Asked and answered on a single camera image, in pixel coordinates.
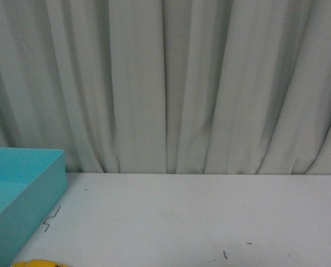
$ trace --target black mark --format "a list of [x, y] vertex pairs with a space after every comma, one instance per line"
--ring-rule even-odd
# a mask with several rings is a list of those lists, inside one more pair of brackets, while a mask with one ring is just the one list
[[59, 208], [58, 208], [58, 210], [56, 211], [56, 213], [54, 214], [54, 216], [49, 216], [49, 217], [47, 217], [47, 218], [45, 219], [45, 221], [43, 222], [44, 225], [48, 225], [48, 226], [47, 226], [47, 229], [45, 229], [44, 233], [48, 230], [48, 228], [49, 228], [49, 226], [50, 226], [50, 224], [46, 224], [46, 221], [47, 221], [49, 218], [55, 218], [55, 216], [58, 214], [60, 208], [61, 208], [61, 206], [59, 206]]

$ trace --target table surface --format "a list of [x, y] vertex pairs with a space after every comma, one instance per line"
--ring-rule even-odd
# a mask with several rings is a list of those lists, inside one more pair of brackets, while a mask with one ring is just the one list
[[67, 176], [13, 263], [331, 267], [331, 176]]

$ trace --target white curtain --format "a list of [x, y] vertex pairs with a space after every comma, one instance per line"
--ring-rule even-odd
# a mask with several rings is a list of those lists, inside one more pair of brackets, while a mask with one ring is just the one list
[[331, 0], [0, 0], [0, 146], [68, 171], [331, 174]]

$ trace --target yellow object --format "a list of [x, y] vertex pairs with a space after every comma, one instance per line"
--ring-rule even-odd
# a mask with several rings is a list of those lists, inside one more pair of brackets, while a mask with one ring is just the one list
[[67, 267], [66, 265], [54, 263], [48, 260], [30, 260], [29, 262], [20, 261], [11, 267]]

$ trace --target turquoise tray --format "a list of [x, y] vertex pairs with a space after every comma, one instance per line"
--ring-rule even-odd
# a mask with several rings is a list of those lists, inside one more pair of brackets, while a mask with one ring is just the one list
[[67, 187], [64, 152], [0, 148], [0, 267], [7, 267]]

